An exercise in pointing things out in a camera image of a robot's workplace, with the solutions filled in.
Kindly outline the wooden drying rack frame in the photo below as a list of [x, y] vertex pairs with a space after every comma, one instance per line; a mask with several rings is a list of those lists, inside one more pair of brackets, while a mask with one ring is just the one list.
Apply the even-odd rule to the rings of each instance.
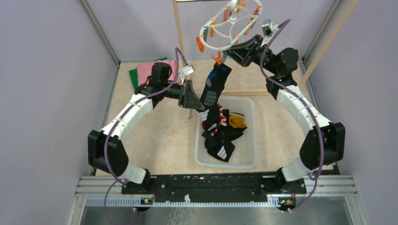
[[[317, 43], [319, 42], [321, 36], [326, 31], [327, 27], [331, 24], [332, 18], [336, 15], [337, 10], [341, 8], [343, 4], [343, 0], [336, 0], [332, 9], [329, 11], [329, 14], [325, 18], [321, 28], [319, 29], [318, 34], [313, 40], [311, 47], [308, 49], [308, 53], [303, 59], [303, 64], [305, 64], [310, 56], [311, 51]], [[177, 37], [178, 43], [181, 48], [181, 51], [184, 52], [184, 40], [182, 35], [181, 29], [181, 19], [179, 15], [179, 8], [178, 3], [183, 3], [182, 0], [173, 0], [173, 10], [174, 10], [174, 17], [176, 23], [176, 30], [177, 30]], [[355, 9], [357, 4], [359, 3], [358, 0], [349, 0], [348, 5], [344, 8], [344, 11], [341, 13], [339, 18], [337, 19], [336, 23], [334, 24], [333, 28], [331, 29], [330, 33], [328, 34], [325, 41], [322, 43], [320, 49], [315, 54], [314, 59], [311, 61], [310, 65], [306, 68], [305, 74], [302, 76], [301, 80], [299, 81], [299, 85], [305, 85], [309, 80], [310, 76], [312, 75], [314, 69], [317, 67], [319, 62], [322, 60], [323, 56], [331, 46], [332, 42], [335, 40], [336, 36], [338, 35], [339, 31], [344, 26], [345, 22], [347, 21], [348, 17], [351, 15], [352, 11]], [[224, 92], [226, 96], [243, 96], [243, 97], [251, 97], [251, 96], [266, 96], [268, 92], [265, 89], [253, 89], [253, 90], [237, 90], [237, 91], [226, 91]]]

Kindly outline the green cloth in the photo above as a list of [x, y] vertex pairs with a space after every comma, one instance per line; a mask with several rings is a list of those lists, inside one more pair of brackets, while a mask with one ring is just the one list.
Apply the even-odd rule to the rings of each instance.
[[[157, 59], [157, 60], [168, 60], [167, 57]], [[136, 90], [138, 87], [138, 75], [137, 75], [137, 68], [129, 71], [130, 79], [132, 82], [133, 89]]]

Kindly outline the red white striped sock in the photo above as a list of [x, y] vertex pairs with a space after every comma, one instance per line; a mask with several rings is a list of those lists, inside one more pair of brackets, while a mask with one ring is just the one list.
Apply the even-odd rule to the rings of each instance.
[[223, 108], [219, 103], [210, 106], [203, 112], [199, 113], [201, 118], [201, 126], [205, 133], [210, 134], [213, 137], [219, 126], [227, 126], [227, 118], [223, 114]]

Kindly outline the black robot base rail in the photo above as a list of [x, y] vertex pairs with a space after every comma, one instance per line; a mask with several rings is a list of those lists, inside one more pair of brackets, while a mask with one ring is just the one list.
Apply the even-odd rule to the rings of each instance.
[[123, 195], [154, 197], [156, 203], [268, 203], [272, 194], [306, 194], [304, 179], [285, 181], [282, 173], [244, 172], [152, 175], [142, 184], [129, 181]]

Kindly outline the pink cloth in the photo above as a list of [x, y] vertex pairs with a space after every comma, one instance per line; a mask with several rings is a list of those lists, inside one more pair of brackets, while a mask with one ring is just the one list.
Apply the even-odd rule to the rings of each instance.
[[138, 86], [146, 82], [147, 78], [151, 75], [152, 67], [156, 62], [169, 64], [172, 68], [172, 74], [168, 80], [172, 81], [175, 78], [176, 60], [157, 60], [152, 62], [145, 62], [137, 66]]

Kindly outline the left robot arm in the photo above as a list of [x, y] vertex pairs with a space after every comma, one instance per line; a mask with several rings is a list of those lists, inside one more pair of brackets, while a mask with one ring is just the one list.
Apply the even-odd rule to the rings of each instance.
[[192, 81], [186, 79], [193, 72], [192, 65], [178, 69], [163, 62], [154, 63], [147, 82], [138, 86], [121, 112], [100, 131], [89, 133], [89, 165], [111, 174], [121, 184], [133, 182], [133, 188], [140, 194], [148, 192], [150, 173], [129, 162], [123, 142], [164, 98], [178, 100], [182, 108], [203, 110], [205, 107], [194, 92]]

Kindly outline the white round clip hanger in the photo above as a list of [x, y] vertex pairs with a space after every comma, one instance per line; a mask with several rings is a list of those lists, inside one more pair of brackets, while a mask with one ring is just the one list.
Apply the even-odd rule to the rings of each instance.
[[238, 44], [262, 14], [264, 7], [259, 0], [230, 0], [208, 22], [196, 37], [199, 51], [209, 50], [217, 65], [225, 62], [223, 51]]

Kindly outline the white plastic basket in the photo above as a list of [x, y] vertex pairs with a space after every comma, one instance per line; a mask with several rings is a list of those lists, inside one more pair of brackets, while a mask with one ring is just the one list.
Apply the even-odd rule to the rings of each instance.
[[196, 162], [219, 168], [254, 167], [258, 153], [255, 116], [251, 99], [221, 96], [213, 112], [198, 116]]

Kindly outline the black sock with grey patches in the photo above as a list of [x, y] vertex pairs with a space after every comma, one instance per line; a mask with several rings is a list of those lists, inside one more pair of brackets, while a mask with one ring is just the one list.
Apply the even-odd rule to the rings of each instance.
[[228, 145], [222, 146], [220, 149], [207, 150], [207, 153], [215, 159], [223, 162], [229, 162], [234, 150], [235, 145], [231, 142]]

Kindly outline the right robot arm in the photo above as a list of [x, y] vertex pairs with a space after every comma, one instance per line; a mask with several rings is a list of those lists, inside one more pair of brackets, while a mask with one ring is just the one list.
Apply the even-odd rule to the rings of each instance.
[[266, 80], [268, 93], [287, 109], [306, 136], [299, 156], [277, 170], [275, 187], [281, 193], [288, 193], [294, 188], [294, 181], [343, 159], [345, 127], [323, 116], [301, 92], [292, 77], [298, 68], [298, 51], [287, 47], [274, 54], [267, 45], [262, 45], [262, 40], [262, 36], [255, 35], [223, 53], [242, 67], [255, 63], [262, 71], [273, 73]]

